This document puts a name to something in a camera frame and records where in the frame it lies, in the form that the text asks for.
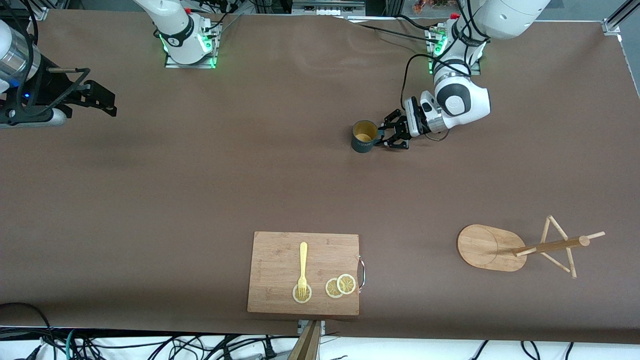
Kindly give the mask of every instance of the teal cable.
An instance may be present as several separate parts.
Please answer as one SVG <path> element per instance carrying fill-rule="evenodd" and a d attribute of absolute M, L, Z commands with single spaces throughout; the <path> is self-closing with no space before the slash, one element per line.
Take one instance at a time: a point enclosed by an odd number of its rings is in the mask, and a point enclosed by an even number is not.
<path fill-rule="evenodd" d="M 71 339 L 73 338 L 75 331 L 76 330 L 73 329 L 69 331 L 69 335 L 67 335 L 67 342 L 65 343 L 65 354 L 67 355 L 67 360 L 71 360 Z"/>

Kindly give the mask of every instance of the gray floor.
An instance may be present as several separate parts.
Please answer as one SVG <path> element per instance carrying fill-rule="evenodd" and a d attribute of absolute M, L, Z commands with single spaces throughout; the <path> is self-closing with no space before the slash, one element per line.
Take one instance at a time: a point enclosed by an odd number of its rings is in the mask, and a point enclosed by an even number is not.
<path fill-rule="evenodd" d="M 624 0 L 551 0 L 540 20 L 602 20 Z M 132 0 L 71 0 L 71 8 L 87 10 L 142 11 Z M 621 26 L 622 44 L 636 87 L 640 83 L 640 11 L 633 13 Z"/>

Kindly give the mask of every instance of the silver cylinder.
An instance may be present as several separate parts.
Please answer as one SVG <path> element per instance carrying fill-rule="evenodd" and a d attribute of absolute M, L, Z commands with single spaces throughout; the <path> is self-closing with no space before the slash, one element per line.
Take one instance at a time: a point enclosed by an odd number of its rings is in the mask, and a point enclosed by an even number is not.
<path fill-rule="evenodd" d="M 7 82 L 11 87 L 20 85 L 20 81 L 26 71 L 27 62 L 29 60 L 29 42 L 13 28 L 10 28 L 11 45 L 9 49 L 0 59 L 0 79 Z M 33 63 L 29 70 L 27 80 L 35 75 L 40 67 L 40 51 L 38 47 L 33 46 Z"/>

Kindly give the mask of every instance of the round wooden base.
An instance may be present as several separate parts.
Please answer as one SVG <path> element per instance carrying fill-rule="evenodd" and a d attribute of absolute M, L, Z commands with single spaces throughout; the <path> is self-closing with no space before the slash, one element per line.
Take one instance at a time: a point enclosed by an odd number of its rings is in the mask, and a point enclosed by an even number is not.
<path fill-rule="evenodd" d="M 524 241 L 511 231 L 485 225 L 469 225 L 458 235 L 458 252 L 462 259 L 471 266 L 487 270 L 519 270 L 527 256 L 516 257 L 511 249 L 524 246 Z"/>

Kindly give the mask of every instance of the lemon slice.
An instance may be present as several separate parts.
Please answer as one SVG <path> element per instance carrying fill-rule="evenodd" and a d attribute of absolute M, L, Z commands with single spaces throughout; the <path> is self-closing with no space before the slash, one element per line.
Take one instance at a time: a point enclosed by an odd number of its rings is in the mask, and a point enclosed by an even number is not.
<path fill-rule="evenodd" d="M 326 291 L 327 295 L 329 295 L 330 297 L 332 297 L 334 299 L 337 299 L 337 298 L 342 296 L 342 293 L 338 289 L 338 278 L 337 277 L 334 277 L 333 279 L 330 279 L 329 281 L 327 281 L 326 285 L 324 286 L 324 290 Z"/>
<path fill-rule="evenodd" d="M 353 293 L 353 290 L 356 289 L 356 279 L 349 274 L 338 276 L 336 282 L 338 283 L 338 290 L 345 295 Z"/>
<path fill-rule="evenodd" d="M 291 295 L 293 295 L 293 300 L 299 302 L 300 304 L 304 304 L 309 301 L 309 299 L 311 299 L 311 286 L 307 284 L 307 296 L 302 299 L 298 297 L 298 284 L 293 287 L 293 292 L 291 293 Z"/>

